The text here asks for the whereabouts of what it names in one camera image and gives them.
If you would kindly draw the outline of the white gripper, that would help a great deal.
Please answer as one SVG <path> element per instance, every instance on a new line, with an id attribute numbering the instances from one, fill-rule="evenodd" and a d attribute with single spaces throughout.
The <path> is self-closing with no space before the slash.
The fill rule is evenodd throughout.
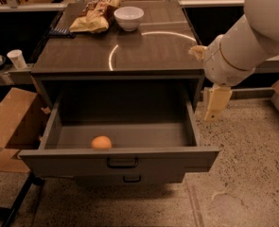
<path id="1" fill-rule="evenodd" d="M 214 83 L 203 91 L 205 121 L 218 120 L 232 96 L 230 87 L 236 86 L 254 73 L 253 69 L 237 69 L 224 58 L 220 48 L 222 38 L 223 36 L 219 35 L 207 47 L 194 45 L 188 50 L 198 61 L 203 61 L 204 74 Z"/>

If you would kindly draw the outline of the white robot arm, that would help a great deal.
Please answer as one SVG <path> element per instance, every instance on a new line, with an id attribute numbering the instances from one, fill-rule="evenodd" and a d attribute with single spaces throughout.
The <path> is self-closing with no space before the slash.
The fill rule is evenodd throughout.
<path id="1" fill-rule="evenodd" d="M 213 86 L 203 92 L 203 119 L 215 121 L 227 107 L 232 88 L 264 61 L 279 55 L 279 0 L 244 0 L 243 16 L 209 45 L 189 53 L 203 63 Z"/>

